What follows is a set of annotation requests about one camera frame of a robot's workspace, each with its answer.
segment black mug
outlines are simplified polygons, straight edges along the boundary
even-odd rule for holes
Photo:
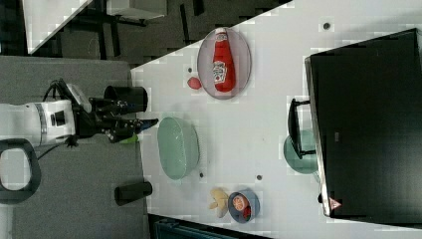
[[[147,197],[152,193],[149,182],[139,182],[127,186],[119,186],[114,190],[114,200],[119,206]]]

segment ketchup bottle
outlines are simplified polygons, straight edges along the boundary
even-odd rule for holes
[[[235,65],[233,64],[230,44],[226,29],[215,30],[215,51],[214,51],[214,84],[219,92],[230,92],[236,86]]]

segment small bowl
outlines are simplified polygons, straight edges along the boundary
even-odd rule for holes
[[[243,217],[243,211],[245,209],[242,211],[238,211],[233,205],[233,198],[235,198],[239,194],[246,197],[249,202],[249,206],[251,207],[251,217],[249,218],[249,220],[246,220]],[[249,189],[242,190],[239,192],[233,192],[232,194],[230,194],[228,202],[230,215],[233,217],[233,219],[235,219],[235,221],[239,223],[247,223],[249,221],[252,221],[255,216],[258,215],[258,213],[260,212],[260,201],[258,200],[257,195]]]

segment ketchup label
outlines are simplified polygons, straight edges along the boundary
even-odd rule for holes
[[[227,35],[226,34],[218,34],[215,41],[217,42],[222,42],[222,41],[226,41],[227,40]]]
[[[214,69],[212,70],[214,74],[214,83],[224,83],[226,81],[227,68],[224,62],[214,62]]]

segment green plate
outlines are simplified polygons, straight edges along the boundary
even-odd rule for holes
[[[195,128],[179,118],[164,118],[158,128],[161,167],[171,179],[186,176],[199,160]]]
[[[316,143],[314,134],[311,131],[301,130],[301,141],[303,150],[315,150]],[[303,174],[310,174],[317,171],[317,155],[308,154],[300,159],[293,148],[289,136],[285,140],[284,153],[286,162],[294,171]]]

